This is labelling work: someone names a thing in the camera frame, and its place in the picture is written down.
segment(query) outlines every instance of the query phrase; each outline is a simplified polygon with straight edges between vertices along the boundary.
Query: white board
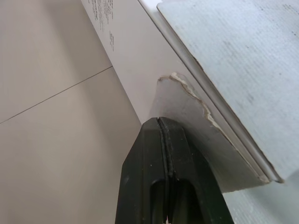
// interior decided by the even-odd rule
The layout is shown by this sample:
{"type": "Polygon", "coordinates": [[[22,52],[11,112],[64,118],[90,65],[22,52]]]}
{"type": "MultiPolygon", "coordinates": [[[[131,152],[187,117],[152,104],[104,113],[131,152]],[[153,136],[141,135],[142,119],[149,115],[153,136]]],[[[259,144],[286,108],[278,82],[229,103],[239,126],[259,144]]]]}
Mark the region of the white board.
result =
{"type": "Polygon", "coordinates": [[[299,168],[299,2],[158,5],[278,174],[299,168]]]}

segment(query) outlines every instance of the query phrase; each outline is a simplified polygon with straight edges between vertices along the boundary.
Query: chipped edge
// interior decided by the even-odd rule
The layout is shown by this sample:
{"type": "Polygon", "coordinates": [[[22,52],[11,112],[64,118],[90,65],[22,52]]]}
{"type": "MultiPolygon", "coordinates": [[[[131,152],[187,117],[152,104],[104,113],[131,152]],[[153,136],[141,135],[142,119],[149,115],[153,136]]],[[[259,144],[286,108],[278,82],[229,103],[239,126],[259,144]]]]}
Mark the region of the chipped edge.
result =
{"type": "Polygon", "coordinates": [[[195,98],[204,108],[204,115],[205,118],[213,125],[222,135],[225,137],[229,143],[233,146],[233,148],[238,152],[238,154],[241,156],[241,158],[246,162],[246,164],[250,167],[250,169],[254,172],[255,176],[263,183],[267,184],[270,183],[270,180],[264,180],[260,177],[260,175],[253,169],[252,165],[244,158],[244,156],[240,153],[240,151],[237,149],[237,147],[233,144],[233,142],[229,139],[229,137],[224,133],[224,131],[221,129],[221,127],[217,124],[217,122],[212,117],[212,113],[207,107],[207,105],[203,102],[202,99],[200,99],[198,96],[195,95],[193,90],[189,87],[187,82],[183,79],[181,79],[176,72],[173,72],[170,76],[163,76],[158,79],[158,81],[162,81],[164,79],[170,79],[175,82],[179,82],[185,92],[190,95],[191,97],[195,98]]]}

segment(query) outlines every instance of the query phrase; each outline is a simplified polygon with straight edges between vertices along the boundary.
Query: tile grout line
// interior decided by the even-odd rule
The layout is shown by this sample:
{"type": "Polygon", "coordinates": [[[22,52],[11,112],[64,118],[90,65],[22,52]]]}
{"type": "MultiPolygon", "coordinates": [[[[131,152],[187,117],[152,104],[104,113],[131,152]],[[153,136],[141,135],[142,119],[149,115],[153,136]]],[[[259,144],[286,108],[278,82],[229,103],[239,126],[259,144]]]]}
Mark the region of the tile grout line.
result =
{"type": "Polygon", "coordinates": [[[41,101],[41,102],[39,102],[39,103],[37,103],[37,104],[35,104],[35,105],[33,105],[33,106],[27,108],[26,110],[24,110],[24,111],[22,111],[22,112],[20,112],[20,113],[18,113],[18,114],[16,114],[16,115],[14,115],[14,116],[8,118],[8,119],[2,121],[0,124],[6,122],[6,121],[8,121],[8,120],[10,120],[11,118],[14,118],[14,117],[20,115],[21,113],[24,113],[25,111],[27,111],[27,110],[29,110],[29,109],[31,109],[31,108],[33,108],[33,107],[35,107],[35,106],[37,106],[37,105],[39,105],[39,104],[45,102],[45,101],[48,100],[48,99],[51,99],[52,97],[57,96],[58,94],[60,94],[60,93],[62,93],[62,92],[64,92],[64,91],[70,89],[71,87],[74,87],[74,86],[76,86],[76,85],[78,85],[78,84],[80,84],[80,83],[82,83],[82,82],[84,82],[84,81],[86,81],[86,80],[88,80],[88,79],[90,79],[90,78],[92,78],[92,77],[95,77],[96,75],[98,75],[98,74],[100,74],[100,73],[102,73],[102,72],[104,72],[104,71],[106,71],[106,70],[108,70],[108,69],[110,69],[110,68],[112,68],[112,67],[113,67],[113,66],[110,66],[109,68],[106,68],[106,69],[104,69],[103,71],[100,71],[100,72],[98,72],[97,74],[95,74],[95,75],[93,75],[93,76],[90,76],[90,77],[88,77],[88,78],[86,78],[86,79],[84,79],[84,80],[82,80],[82,81],[80,81],[80,82],[78,82],[78,83],[76,83],[76,84],[74,84],[74,85],[72,85],[72,86],[66,88],[65,90],[62,90],[61,92],[56,93],[56,94],[54,94],[53,96],[50,96],[49,98],[46,98],[45,100],[43,100],[43,101],[41,101]]]}

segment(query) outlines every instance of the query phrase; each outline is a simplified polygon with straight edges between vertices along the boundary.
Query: floor tile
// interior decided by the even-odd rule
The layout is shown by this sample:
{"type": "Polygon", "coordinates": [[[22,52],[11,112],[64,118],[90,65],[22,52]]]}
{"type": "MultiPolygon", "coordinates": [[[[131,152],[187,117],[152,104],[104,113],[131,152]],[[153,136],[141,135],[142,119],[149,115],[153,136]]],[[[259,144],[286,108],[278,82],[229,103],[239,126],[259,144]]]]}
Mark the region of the floor tile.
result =
{"type": "Polygon", "coordinates": [[[0,2],[0,122],[110,66],[80,0],[0,2]]]}
{"type": "Polygon", "coordinates": [[[113,68],[0,124],[0,223],[114,223],[140,126],[113,68]]]}

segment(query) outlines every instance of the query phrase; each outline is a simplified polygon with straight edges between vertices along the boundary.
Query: black clamp jaw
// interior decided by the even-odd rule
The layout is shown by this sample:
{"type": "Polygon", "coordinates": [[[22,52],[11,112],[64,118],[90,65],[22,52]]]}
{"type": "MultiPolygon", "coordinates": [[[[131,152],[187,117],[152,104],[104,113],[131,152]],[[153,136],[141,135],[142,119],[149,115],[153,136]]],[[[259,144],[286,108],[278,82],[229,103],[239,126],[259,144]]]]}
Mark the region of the black clamp jaw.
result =
{"type": "Polygon", "coordinates": [[[205,158],[168,118],[145,122],[122,166],[115,224],[233,224],[205,158]]]}

